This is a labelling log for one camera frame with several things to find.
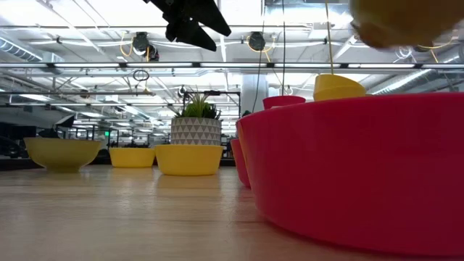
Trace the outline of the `long ceiling light bar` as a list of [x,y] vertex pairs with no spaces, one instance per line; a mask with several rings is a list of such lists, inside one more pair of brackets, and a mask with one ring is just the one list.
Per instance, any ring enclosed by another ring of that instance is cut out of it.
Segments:
[[0,63],[0,68],[270,68],[270,69],[432,69],[432,70],[464,70],[464,64],[389,64],[389,63],[275,63],[275,62],[24,62]]

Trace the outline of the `yellow plastic mini bowl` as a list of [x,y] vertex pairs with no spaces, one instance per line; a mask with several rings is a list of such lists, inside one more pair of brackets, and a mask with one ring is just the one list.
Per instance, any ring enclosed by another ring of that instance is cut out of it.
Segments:
[[315,102],[363,97],[365,88],[356,81],[339,75],[325,74],[315,78],[313,99]]
[[113,167],[151,167],[155,159],[154,148],[110,148],[109,155]]
[[164,175],[214,175],[219,169],[223,148],[210,145],[165,144],[155,147],[157,165]]

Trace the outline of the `speckled terrazzo mini bowl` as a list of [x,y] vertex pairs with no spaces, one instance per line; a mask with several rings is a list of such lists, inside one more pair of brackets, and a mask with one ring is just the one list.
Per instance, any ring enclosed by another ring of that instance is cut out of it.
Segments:
[[464,20],[464,0],[350,0],[352,27],[374,49],[431,43]]
[[97,156],[100,141],[24,138],[29,157],[49,172],[78,172]]

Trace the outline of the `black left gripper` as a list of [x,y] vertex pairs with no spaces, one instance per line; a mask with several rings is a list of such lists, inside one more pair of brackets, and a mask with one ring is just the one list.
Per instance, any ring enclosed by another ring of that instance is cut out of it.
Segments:
[[165,15],[168,25],[165,36],[173,42],[182,42],[210,51],[216,51],[215,42],[201,28],[199,22],[223,36],[231,29],[214,0],[143,0],[153,4]]

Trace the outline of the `red plastic mini bowl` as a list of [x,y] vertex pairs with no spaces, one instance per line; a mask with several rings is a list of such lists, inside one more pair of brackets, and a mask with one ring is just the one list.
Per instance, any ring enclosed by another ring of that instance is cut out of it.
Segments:
[[237,124],[258,211],[312,239],[464,256],[464,93],[316,101]]
[[302,104],[305,102],[306,99],[301,96],[272,96],[262,100],[264,109]]
[[246,186],[247,188],[250,188],[251,185],[249,182],[247,167],[244,161],[244,155],[243,155],[241,144],[238,138],[231,140],[231,148],[232,148],[233,157],[236,163],[236,170],[238,173],[239,180],[244,186]]

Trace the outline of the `succulent in triangle-pattern pot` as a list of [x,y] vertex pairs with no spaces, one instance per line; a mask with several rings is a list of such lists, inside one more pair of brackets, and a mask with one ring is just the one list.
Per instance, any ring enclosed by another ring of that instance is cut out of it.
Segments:
[[221,111],[207,101],[208,94],[187,91],[181,109],[173,109],[170,143],[180,145],[221,145]]

